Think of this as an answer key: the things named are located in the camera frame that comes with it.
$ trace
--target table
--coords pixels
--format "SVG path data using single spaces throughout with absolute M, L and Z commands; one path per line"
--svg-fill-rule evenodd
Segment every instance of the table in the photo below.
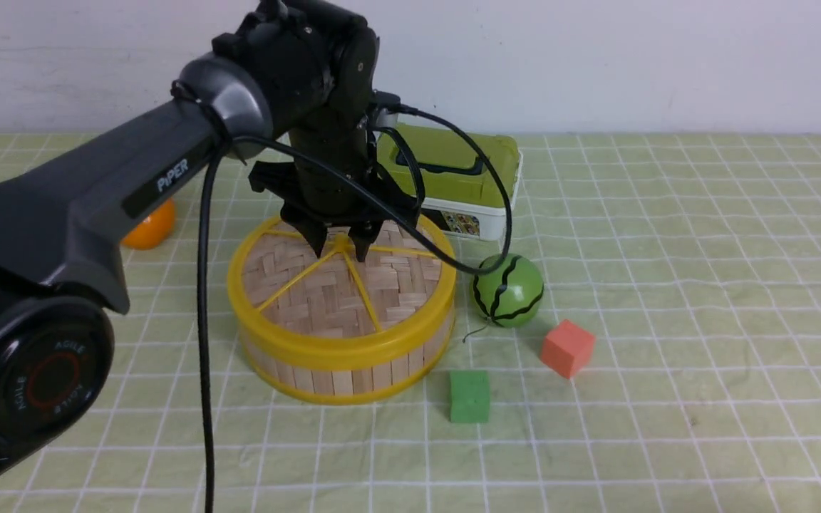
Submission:
M 90 137 L 0 134 L 0 180 Z M 226 263 L 280 201 L 224 164 L 209 276 L 217 511 L 821 512 L 821 136 L 517 139 L 512 250 L 544 272 L 537 318 L 463 343 L 482 325 L 463 277 L 437 369 L 356 407 L 303 405 L 244 363 Z M 201 509 L 199 188 L 176 196 L 171 240 L 123 250 L 132 309 L 113 316 L 110 382 L 0 478 L 0 511 Z M 453 244 L 469 262 L 497 250 Z M 597 335 L 572 383 L 537 357 L 564 318 Z M 447 421 L 458 368 L 489 370 L 486 425 Z

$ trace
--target white wall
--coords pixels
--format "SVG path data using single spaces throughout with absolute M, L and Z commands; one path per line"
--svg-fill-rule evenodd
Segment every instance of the white wall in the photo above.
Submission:
M 121 123 L 256 3 L 0 0 L 0 130 Z M 472 130 L 821 131 L 821 0 L 336 3 L 378 88 Z

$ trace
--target green ball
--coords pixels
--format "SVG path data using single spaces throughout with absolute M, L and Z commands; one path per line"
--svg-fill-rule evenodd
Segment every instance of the green ball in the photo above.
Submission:
M 492 266 L 502 255 L 493 254 L 480 263 Z M 492 273 L 470 280 L 470 295 L 477 311 L 499 326 L 514 328 L 531 321 L 544 298 L 544 279 L 534 262 L 510 253 Z

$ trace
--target plastic container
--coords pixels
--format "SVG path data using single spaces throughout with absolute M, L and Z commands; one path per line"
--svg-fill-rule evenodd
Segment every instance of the plastic container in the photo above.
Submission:
M 502 195 L 486 166 L 464 140 L 449 130 L 398 124 L 423 168 L 423 215 L 440 230 L 459 237 L 495 241 L 505 233 Z M 470 134 L 489 157 L 512 208 L 521 188 L 524 155 L 508 136 Z M 404 192 L 413 195 L 407 162 L 391 138 L 378 140 L 378 159 Z

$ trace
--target green lid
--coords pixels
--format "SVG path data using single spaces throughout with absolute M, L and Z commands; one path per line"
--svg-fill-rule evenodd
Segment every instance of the green lid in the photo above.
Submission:
M 502 196 L 490 172 L 480 162 L 464 139 L 446 129 L 398 124 L 398 132 L 407 140 L 420 168 L 426 196 L 440 200 L 465 202 L 481 207 L 502 208 Z M 502 187 L 512 197 L 515 173 L 518 172 L 518 145 L 515 139 L 501 135 L 469 134 L 488 156 L 502 180 Z M 394 177 L 404 192 L 413 195 L 413 181 L 405 160 L 394 141 L 387 135 L 378 140 L 378 161 Z

